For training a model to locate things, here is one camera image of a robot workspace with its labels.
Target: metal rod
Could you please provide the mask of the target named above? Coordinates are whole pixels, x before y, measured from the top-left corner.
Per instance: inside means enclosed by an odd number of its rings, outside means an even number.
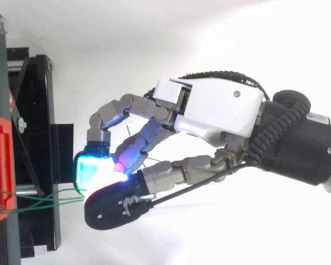
[[[17,185],[16,193],[18,195],[26,195],[26,196],[38,195],[38,192],[33,184]]]
[[[7,67],[7,70],[9,71],[9,72],[19,72],[19,71],[21,71],[21,66],[8,66]]]
[[[7,62],[7,70],[9,72],[20,72],[24,61],[9,61]]]

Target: black bracket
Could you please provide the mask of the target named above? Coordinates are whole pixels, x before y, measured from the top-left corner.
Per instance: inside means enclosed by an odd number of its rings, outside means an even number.
[[[58,184],[74,182],[73,124],[55,124],[50,59],[45,55],[25,57],[27,54],[27,48],[7,49],[11,62],[20,61],[19,71],[9,68],[8,74],[16,185],[34,186],[37,196],[46,197],[58,191]],[[33,203],[17,199],[18,208]],[[34,246],[57,250],[61,244],[59,208],[20,213],[19,232],[22,258],[34,257]]]

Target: black cable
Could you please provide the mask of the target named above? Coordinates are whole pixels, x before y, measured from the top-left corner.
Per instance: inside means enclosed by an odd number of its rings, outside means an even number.
[[[250,144],[246,163],[258,166],[265,155],[277,145],[283,137],[306,119],[310,112],[310,101],[300,92],[284,90],[274,95],[274,102],[288,107],[285,113],[272,121],[261,131]]]
[[[198,79],[198,78],[221,78],[230,80],[237,83],[247,84],[252,87],[257,87],[264,93],[264,97],[266,100],[270,100],[269,95],[267,95],[265,89],[257,82],[256,80],[248,77],[242,73],[233,72],[233,71],[211,71],[211,72],[203,72],[203,73],[191,73],[183,77],[179,77],[179,79]]]
[[[164,203],[167,200],[173,199],[173,198],[178,197],[180,195],[183,195],[183,194],[185,194],[187,192],[191,192],[192,190],[197,189],[197,188],[200,188],[201,186],[206,185],[206,184],[208,184],[208,183],[210,183],[212,181],[215,181],[216,179],[218,179],[220,177],[223,177],[224,175],[231,174],[234,171],[237,171],[237,170],[242,169],[242,168],[245,168],[245,167],[250,167],[250,165],[247,164],[247,163],[244,163],[244,164],[237,165],[235,167],[226,169],[224,171],[221,171],[221,172],[213,175],[212,177],[210,177],[208,179],[205,179],[204,181],[201,181],[201,182],[199,182],[197,184],[191,185],[191,186],[189,186],[189,187],[187,187],[185,189],[182,189],[182,190],[180,190],[178,192],[174,192],[174,193],[172,193],[170,195],[164,196],[163,198],[160,198],[158,200],[155,200],[155,201],[151,202],[151,204],[152,204],[152,206],[155,206],[157,204]]]

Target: coiled black cable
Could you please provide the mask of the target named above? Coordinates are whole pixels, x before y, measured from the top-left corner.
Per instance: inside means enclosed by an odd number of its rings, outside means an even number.
[[[273,101],[288,107],[288,109],[253,139],[244,159],[252,166],[258,166],[266,153],[297,124],[306,119],[310,112],[310,101],[300,92],[281,91],[274,95]]]
[[[226,79],[237,83],[247,84],[252,87],[257,87],[264,93],[264,97],[266,100],[270,100],[270,97],[267,95],[264,88],[257,82],[256,80],[248,77],[242,73],[233,72],[233,71],[211,71],[211,72],[203,72],[203,73],[191,73],[183,77],[179,77],[179,79],[198,79],[198,78],[220,78]]]

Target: blue glowing sensor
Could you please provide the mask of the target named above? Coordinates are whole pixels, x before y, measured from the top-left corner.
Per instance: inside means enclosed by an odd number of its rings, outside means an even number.
[[[96,190],[127,180],[127,175],[114,171],[114,162],[111,157],[93,157],[81,154],[75,160],[75,186],[85,197]]]

